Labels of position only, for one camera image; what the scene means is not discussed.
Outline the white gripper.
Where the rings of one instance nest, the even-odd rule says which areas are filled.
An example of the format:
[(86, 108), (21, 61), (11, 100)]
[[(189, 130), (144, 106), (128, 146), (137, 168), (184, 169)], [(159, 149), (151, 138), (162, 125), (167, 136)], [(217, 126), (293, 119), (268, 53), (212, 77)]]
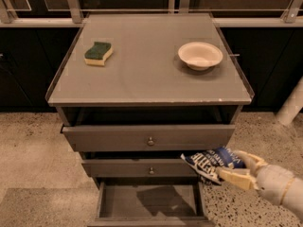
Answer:
[[(248, 169), (218, 167), (216, 171), (221, 179), (243, 190), (258, 188), (259, 195), (273, 205), (296, 205), (296, 196), (292, 190), (295, 175), (292, 171), (268, 165), (263, 158), (246, 151), (235, 150), (234, 153), (244, 161)], [(257, 181), (250, 173), (258, 173)]]

